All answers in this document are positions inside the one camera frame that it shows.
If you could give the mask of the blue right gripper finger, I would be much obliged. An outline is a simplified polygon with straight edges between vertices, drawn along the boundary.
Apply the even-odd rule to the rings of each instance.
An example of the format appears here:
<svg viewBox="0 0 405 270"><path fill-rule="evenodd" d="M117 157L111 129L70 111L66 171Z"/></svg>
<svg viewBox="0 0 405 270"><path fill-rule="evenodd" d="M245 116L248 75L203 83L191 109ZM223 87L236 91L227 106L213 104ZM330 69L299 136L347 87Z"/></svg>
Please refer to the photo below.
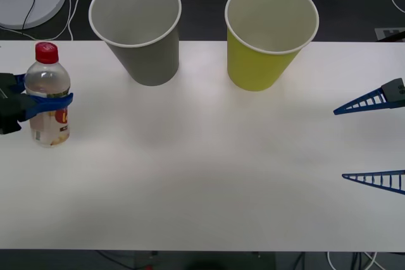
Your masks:
<svg viewBox="0 0 405 270"><path fill-rule="evenodd" d="M343 179L404 195L404 170L344 173Z"/></svg>
<svg viewBox="0 0 405 270"><path fill-rule="evenodd" d="M396 78L333 111L334 115L404 107L404 83Z"/></svg>

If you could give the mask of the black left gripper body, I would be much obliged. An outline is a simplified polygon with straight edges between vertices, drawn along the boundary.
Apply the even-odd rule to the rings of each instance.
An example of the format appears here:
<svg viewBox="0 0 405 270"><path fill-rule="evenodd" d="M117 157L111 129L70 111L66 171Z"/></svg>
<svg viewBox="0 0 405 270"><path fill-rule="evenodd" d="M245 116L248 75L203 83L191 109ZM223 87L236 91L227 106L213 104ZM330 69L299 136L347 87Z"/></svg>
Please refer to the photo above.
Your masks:
<svg viewBox="0 0 405 270"><path fill-rule="evenodd" d="M1 135L22 129L18 122L22 111L20 94L16 77L10 73L1 73Z"/></svg>

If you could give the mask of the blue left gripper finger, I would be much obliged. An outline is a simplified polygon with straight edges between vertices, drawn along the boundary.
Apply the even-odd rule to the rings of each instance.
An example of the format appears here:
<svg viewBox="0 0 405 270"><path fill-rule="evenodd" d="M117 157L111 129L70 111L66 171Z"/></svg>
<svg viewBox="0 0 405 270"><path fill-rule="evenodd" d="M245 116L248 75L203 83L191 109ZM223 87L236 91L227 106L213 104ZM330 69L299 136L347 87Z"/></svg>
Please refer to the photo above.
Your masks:
<svg viewBox="0 0 405 270"><path fill-rule="evenodd" d="M13 75L13 83L9 88L15 94L22 94L25 91L25 74Z"/></svg>
<svg viewBox="0 0 405 270"><path fill-rule="evenodd" d="M20 99L21 110L17 116L17 120L23 122L40 113L67 108L73 101L73 93L57 98L20 94Z"/></svg>

